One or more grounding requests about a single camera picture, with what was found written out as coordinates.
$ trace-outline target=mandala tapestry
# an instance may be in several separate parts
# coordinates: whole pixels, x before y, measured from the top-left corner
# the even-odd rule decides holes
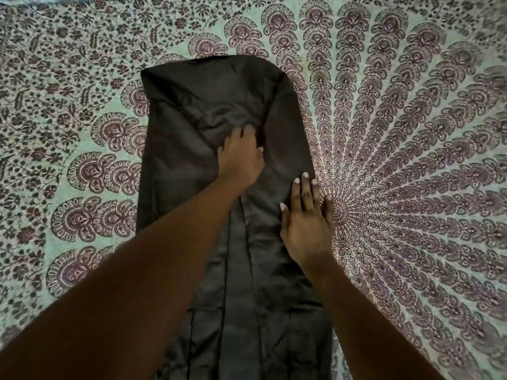
[[[140,71],[248,54],[294,84],[351,280],[446,378],[507,380],[507,0],[99,0],[0,23],[1,345],[133,236]]]

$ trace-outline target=floral print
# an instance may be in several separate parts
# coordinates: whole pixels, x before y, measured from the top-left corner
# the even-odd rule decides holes
[[[0,344],[134,235],[139,73],[247,54],[298,95],[335,255],[447,378],[507,373],[504,0],[0,6]],[[351,378],[338,342],[333,373]]]

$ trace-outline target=black trousers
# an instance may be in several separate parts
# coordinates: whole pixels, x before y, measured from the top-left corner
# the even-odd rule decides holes
[[[252,124],[266,167],[234,204],[170,345],[171,380],[329,379],[332,326],[280,232],[280,202],[313,166],[288,77],[250,56],[143,70],[150,99],[137,231],[218,175],[217,148]]]

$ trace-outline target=dark skin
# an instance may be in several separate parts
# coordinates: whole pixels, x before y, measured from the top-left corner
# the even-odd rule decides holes
[[[10,380],[152,378],[204,277],[233,203],[264,167],[255,130],[219,149],[219,177],[121,247],[0,354]],[[308,174],[281,205],[281,237],[333,322],[354,380],[443,379],[347,279],[333,257],[333,205]]]

